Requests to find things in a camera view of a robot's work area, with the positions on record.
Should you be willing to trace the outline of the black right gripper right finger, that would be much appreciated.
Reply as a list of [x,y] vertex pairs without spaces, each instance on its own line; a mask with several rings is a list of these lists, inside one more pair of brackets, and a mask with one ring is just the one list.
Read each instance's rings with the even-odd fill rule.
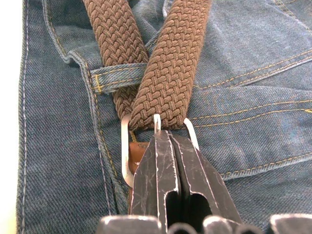
[[182,220],[201,226],[205,217],[217,215],[241,224],[242,219],[218,171],[183,136],[170,135],[182,188]]

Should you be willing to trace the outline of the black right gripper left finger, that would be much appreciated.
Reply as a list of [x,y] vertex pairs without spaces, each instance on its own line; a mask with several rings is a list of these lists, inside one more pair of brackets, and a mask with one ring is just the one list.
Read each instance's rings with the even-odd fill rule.
[[179,221],[181,184],[171,132],[155,133],[134,175],[132,215],[151,215],[161,223],[161,230]]

